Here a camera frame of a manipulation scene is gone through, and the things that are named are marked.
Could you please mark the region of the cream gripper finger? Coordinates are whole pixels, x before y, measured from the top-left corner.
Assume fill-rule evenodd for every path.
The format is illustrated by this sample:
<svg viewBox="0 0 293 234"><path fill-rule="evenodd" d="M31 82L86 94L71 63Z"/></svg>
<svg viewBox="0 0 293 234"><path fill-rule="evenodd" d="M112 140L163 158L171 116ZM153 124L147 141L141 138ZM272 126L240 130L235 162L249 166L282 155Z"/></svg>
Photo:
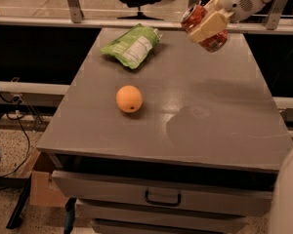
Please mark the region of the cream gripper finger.
<svg viewBox="0 0 293 234"><path fill-rule="evenodd" d="M203 6L203 8L208 12L220 11L222 9L222 5L219 0L210 0L207 4Z"/></svg>
<svg viewBox="0 0 293 234"><path fill-rule="evenodd" d="M188 38L195 43L200 43L213 37L227 28L232 15L233 12L227 12L225 9L209 13L207 18L188 34Z"/></svg>

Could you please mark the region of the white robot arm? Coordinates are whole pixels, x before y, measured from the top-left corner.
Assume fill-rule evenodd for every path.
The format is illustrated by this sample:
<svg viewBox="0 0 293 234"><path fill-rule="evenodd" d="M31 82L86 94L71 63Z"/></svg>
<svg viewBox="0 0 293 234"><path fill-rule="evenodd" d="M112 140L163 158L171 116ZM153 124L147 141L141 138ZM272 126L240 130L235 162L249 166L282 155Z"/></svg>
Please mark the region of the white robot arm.
<svg viewBox="0 0 293 234"><path fill-rule="evenodd" d="M207 14L189 32L188 38L195 43L203 42L225 30L229 22L246 20L255 15L271 1L269 25L272 26L273 20L279 20L288 0L210 0L204 6Z"/></svg>

